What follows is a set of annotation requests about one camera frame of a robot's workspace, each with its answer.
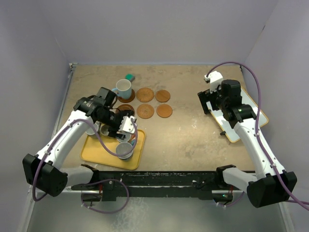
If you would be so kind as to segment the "blue floral mug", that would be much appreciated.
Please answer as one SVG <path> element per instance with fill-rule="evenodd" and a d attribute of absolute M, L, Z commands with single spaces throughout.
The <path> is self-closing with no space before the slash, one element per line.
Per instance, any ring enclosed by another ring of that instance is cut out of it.
<path fill-rule="evenodd" d="M 116 147 L 116 154 L 121 160 L 129 160 L 133 155 L 133 146 L 128 142 L 121 142 Z"/>

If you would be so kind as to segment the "large light blue mug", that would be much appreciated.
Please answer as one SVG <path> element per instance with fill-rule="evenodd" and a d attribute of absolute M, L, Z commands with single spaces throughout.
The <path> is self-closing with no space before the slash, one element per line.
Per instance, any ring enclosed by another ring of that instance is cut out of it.
<path fill-rule="evenodd" d="M 131 82 L 126 79 L 121 79 L 116 83 L 116 87 L 112 89 L 118 97 L 122 99 L 129 99 L 132 94 Z"/>

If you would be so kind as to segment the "woven light brown coaster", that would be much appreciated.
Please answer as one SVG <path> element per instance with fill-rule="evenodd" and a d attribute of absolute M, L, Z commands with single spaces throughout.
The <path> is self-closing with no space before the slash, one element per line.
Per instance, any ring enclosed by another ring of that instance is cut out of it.
<path fill-rule="evenodd" d="M 136 97 L 140 102 L 150 102 L 154 96 L 154 92 L 148 87 L 140 88 L 136 92 Z"/>
<path fill-rule="evenodd" d="M 143 103 L 137 108 L 137 115 L 140 118 L 149 119 L 153 116 L 153 114 L 154 108 L 149 104 Z"/>

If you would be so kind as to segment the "orange wooden coaster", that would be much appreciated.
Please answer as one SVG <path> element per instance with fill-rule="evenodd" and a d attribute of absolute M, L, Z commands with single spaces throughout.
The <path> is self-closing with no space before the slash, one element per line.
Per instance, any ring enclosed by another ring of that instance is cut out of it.
<path fill-rule="evenodd" d="M 162 118 L 168 118 L 172 115 L 173 109 L 168 104 L 161 104 L 157 107 L 156 112 Z"/>
<path fill-rule="evenodd" d="M 155 98 L 158 102 L 167 102 L 170 99 L 170 93 L 165 89 L 161 89 L 156 92 Z"/>

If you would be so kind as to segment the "pink cup orange handle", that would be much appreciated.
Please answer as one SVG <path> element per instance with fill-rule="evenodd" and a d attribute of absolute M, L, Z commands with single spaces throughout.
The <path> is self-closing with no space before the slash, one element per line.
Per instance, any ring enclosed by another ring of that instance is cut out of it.
<path fill-rule="evenodd" d="M 134 145 L 136 138 L 134 135 L 131 135 L 131 136 L 125 136 L 124 139 L 117 139 L 117 141 L 119 143 L 129 143 L 131 145 Z"/>

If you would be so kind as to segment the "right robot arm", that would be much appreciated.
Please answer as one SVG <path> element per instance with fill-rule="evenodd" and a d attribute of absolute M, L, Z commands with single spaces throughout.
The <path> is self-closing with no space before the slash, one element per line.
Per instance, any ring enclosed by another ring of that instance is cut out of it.
<path fill-rule="evenodd" d="M 220 189 L 237 187 L 256 208 L 287 201 L 297 177 L 287 172 L 272 153 L 259 127 L 259 113 L 242 100 L 240 82 L 223 78 L 212 81 L 209 77 L 205 81 L 210 89 L 198 93 L 204 113 L 212 114 L 216 121 L 222 119 L 238 135 L 255 169 L 255 174 L 249 174 L 234 165 L 219 167 L 215 185 Z"/>

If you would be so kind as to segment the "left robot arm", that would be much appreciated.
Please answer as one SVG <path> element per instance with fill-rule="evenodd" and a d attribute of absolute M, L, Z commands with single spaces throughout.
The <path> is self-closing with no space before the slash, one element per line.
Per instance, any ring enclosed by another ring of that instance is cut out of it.
<path fill-rule="evenodd" d="M 92 129 L 97 138 L 100 138 L 94 127 L 96 122 L 119 132 L 137 134 L 136 120 L 130 111 L 119 111 L 117 114 L 112 112 L 104 99 L 79 99 L 70 117 L 51 141 L 36 155 L 27 154 L 22 160 L 26 181 L 32 185 L 33 200 L 40 201 L 36 196 L 36 189 L 55 197 L 67 186 L 83 184 L 88 189 L 97 188 L 99 177 L 94 174 L 94 170 L 81 166 L 70 172 L 62 172 L 60 169 L 64 160 L 88 129 Z"/>

